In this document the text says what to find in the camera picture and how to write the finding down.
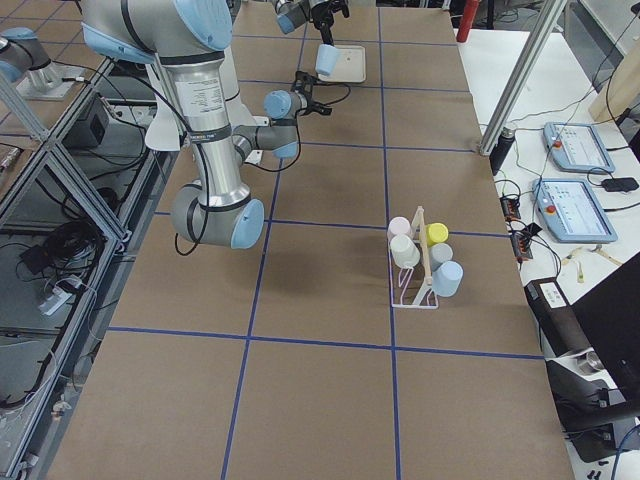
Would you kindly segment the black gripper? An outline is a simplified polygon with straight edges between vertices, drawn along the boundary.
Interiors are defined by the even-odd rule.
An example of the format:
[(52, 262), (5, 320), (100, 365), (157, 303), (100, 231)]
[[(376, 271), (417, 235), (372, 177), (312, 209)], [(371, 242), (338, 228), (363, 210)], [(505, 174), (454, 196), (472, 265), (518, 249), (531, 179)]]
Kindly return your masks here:
[(312, 0), (309, 5), (311, 21), (316, 28), (319, 28), (323, 43), (333, 46), (331, 27), (334, 24), (334, 15), (340, 13), (344, 18), (349, 18), (349, 2), (347, 0)]
[(311, 113), (318, 113), (322, 116), (331, 115), (331, 106), (316, 101), (313, 98), (313, 89), (316, 86), (328, 86), (328, 83), (308, 72), (302, 70), (295, 72), (295, 78), (291, 84), (290, 91), (295, 92), (301, 97), (301, 106), (297, 109), (297, 115), (306, 116)]

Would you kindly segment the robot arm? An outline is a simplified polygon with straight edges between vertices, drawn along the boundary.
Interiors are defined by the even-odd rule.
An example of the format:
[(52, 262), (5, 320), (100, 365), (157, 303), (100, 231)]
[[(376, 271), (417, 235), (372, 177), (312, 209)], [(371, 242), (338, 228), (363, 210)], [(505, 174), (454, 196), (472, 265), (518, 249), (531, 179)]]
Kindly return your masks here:
[(317, 78), (296, 74), (291, 90), (265, 98), (266, 125), (233, 125), (221, 67), (232, 40), (232, 17), (224, 1), (87, 1), (83, 35), (95, 52), (167, 70), (175, 117), (190, 140), (198, 180), (174, 200), (171, 220), (180, 238), (195, 245), (248, 249), (264, 226), (263, 203), (252, 197), (240, 168), (254, 150), (280, 159), (298, 153), (297, 119), (330, 106), (313, 98)]
[(320, 33), (324, 44), (334, 45), (331, 28), (334, 15), (341, 13), (350, 17), (347, 0), (276, 0), (271, 1), (277, 17), (277, 23), (284, 34), (292, 33), (300, 26), (311, 23)]

